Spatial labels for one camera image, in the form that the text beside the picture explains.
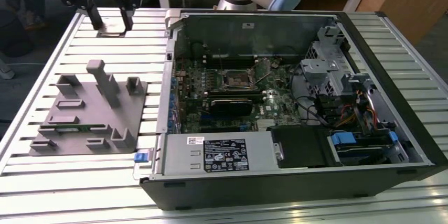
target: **yellow wire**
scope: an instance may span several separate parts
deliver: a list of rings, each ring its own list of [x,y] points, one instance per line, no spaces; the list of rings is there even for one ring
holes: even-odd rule
[[[339,127],[339,126],[344,125],[345,123],[348,123],[353,119],[353,117],[355,117],[355,114],[351,115],[343,122],[340,122],[340,124],[337,124],[336,127]]]

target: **white label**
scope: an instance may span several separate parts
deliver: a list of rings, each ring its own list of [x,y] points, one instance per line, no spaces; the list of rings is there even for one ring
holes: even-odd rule
[[[76,128],[67,128],[67,129],[56,129],[59,132],[79,132],[79,129]]]
[[[203,144],[204,137],[203,136],[189,136],[187,137],[187,144]]]
[[[253,29],[255,23],[243,23],[243,29]]]

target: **blue clip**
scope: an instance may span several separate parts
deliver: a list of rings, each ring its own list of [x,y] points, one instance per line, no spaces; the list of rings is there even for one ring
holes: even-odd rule
[[[331,140],[333,141],[333,145],[356,144],[356,139],[355,139],[352,132],[336,132],[331,136]]]
[[[395,133],[395,131],[389,131],[389,137],[393,143],[399,141],[399,136],[397,136],[397,133]]]
[[[137,152],[133,157],[133,162],[136,163],[148,163],[149,162],[149,154]]]

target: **aluminum extrusion table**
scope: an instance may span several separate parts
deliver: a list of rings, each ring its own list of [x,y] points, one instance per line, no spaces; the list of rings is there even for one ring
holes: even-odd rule
[[[105,19],[121,19],[101,9]],[[57,95],[57,76],[81,81],[89,59],[103,59],[117,81],[149,82],[139,147],[155,145],[157,104],[167,38],[165,9],[139,9],[125,38],[96,38],[89,19],[76,14],[11,128],[0,142],[0,218],[8,223],[445,223],[448,171],[407,182],[375,197],[307,201],[195,211],[161,211],[133,179],[133,154],[28,156],[31,139]],[[448,88],[387,18],[349,14],[420,120],[448,151]],[[355,60],[360,70],[363,63]]]

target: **warning label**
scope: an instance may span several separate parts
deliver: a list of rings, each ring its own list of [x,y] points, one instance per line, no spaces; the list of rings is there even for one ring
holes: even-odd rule
[[[249,170],[245,140],[204,140],[204,170],[208,173]]]

